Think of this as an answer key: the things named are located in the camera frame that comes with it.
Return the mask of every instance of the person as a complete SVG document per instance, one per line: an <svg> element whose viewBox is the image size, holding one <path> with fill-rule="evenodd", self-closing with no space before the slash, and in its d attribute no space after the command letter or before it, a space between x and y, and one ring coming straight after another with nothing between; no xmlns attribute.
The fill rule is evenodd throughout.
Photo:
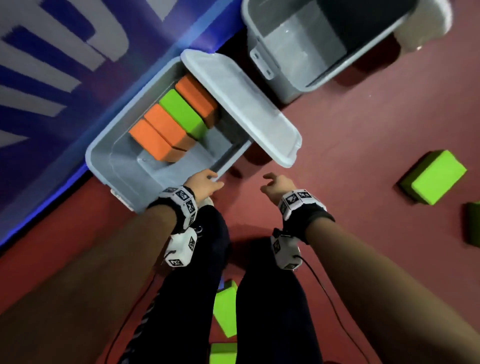
<svg viewBox="0 0 480 364"><path fill-rule="evenodd" d="M223 187L205 170L185 185L199 206ZM296 189L269 173L261 191L274 205ZM177 224L156 204L110 239L28 293L0 316L4 363L94 363L126 317ZM330 218L310 218L303 239L385 363L480 363L480 338L453 309L390 259ZM220 213L200 207L190 264L174 269L120 363L205 363L212 310L230 239ZM303 289L277 267L269 239L252 242L237 292L237 363L321 363Z"/></svg>

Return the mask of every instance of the black pants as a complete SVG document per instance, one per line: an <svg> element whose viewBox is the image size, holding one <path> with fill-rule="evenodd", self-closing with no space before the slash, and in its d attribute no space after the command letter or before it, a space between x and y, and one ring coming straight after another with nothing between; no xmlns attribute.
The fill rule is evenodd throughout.
<svg viewBox="0 0 480 364"><path fill-rule="evenodd" d="M215 294L230 237L220 213L200 209L191 263L170 273L119 363L207 362ZM322 356L305 298L291 271L279 269L269 238L252 242L237 292L237 364L319 364Z"/></svg>

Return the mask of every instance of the wire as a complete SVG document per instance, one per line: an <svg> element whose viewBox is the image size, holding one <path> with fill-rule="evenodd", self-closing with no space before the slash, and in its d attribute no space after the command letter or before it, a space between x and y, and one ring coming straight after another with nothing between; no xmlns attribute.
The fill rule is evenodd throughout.
<svg viewBox="0 0 480 364"><path fill-rule="evenodd" d="M162 263L160 264L163 264L163 262L165 262L165 259L167 258L167 256L169 256L170 254L172 253L175 253L176 250L172 250L170 252L168 252L165 257L163 258L162 260ZM121 331L123 330L123 327L126 325L126 323L128 322L128 320L130 319L130 316L132 316L133 312L135 311L135 308L138 306L138 304L145 298L146 294L148 293L148 291L150 290L150 288L152 288L152 285L153 285L153 282L155 280L155 275L153 276L150 284L148 285L147 289L145 290L145 292L142 293L142 295L140 296L140 298L137 300L137 302L135 302L135 304L133 305L133 307L131 308L130 312L128 313L127 317L125 318L125 320L123 321L123 324L120 326L117 334L115 335L115 338L113 339L111 345L110 345L110 348L108 349L108 352L107 352L107 355L105 357L105 361L104 363L107 364L107 361L108 361L108 357L110 357L110 353L113 349L113 346L115 345L117 339L119 338L120 336L120 333Z"/></svg>
<svg viewBox="0 0 480 364"><path fill-rule="evenodd" d="M353 337L349 334L349 332L347 331L347 329L345 328L345 326L343 326L343 323L342 323L342 320L340 320L340 316L338 315L338 312L336 311L335 309L335 305L333 304L333 301L332 299L330 298L330 296L328 295L327 293L327 290L325 289L324 285L322 284L322 282L320 282L320 279L318 278L317 274L315 273L315 271L313 270L313 268L310 266L310 264L308 264L308 262L302 258L300 255L294 255L293 256L294 258L300 258L302 261L305 262L305 264L307 265L307 267L310 269L310 271L312 271L313 275L315 276L315 278L317 279L317 282L318 284L320 284L320 287L322 287L322 290L325 292L325 295L327 296L328 300L330 301L330 305L332 306L333 308L333 312L335 312L335 316L336 316L336 319L338 320L338 323L340 324L340 326L342 327L343 331L345 331L345 333L347 334L347 336L350 338L350 340L353 342L353 344L357 347L357 349L361 352L361 354L363 355L363 357L365 358L365 360L367 361L368 364L370 364L370 360L368 360L368 357L365 355L365 353L363 352L363 350L360 348L360 346L357 344L357 342L353 339Z"/></svg>

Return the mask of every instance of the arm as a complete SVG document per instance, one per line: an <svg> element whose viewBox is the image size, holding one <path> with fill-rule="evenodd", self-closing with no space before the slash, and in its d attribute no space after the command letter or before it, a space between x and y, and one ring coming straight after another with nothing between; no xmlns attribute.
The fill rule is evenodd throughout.
<svg viewBox="0 0 480 364"><path fill-rule="evenodd" d="M296 189L284 176L262 187L272 202ZM329 219L305 232L333 286L385 363L480 363L480 336L390 259Z"/></svg>
<svg viewBox="0 0 480 364"><path fill-rule="evenodd" d="M223 186L203 171L185 183L197 201ZM94 363L119 328L177 222L159 205L68 264L0 316L6 363Z"/></svg>

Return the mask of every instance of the plastic storage bin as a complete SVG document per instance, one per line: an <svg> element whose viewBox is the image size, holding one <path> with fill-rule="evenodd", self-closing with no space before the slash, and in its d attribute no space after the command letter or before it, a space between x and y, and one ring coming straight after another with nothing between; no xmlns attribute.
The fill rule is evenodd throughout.
<svg viewBox="0 0 480 364"><path fill-rule="evenodd" d="M155 160L129 135L143 114L187 70L219 104L219 122L176 163ZM274 161L291 167L301 136L229 57L185 50L172 59L108 124L87 149L89 169L128 208L142 212L169 186L210 168L221 176L255 141Z"/></svg>
<svg viewBox="0 0 480 364"><path fill-rule="evenodd" d="M392 33L417 0L243 0L250 57L280 101L311 92Z"/></svg>

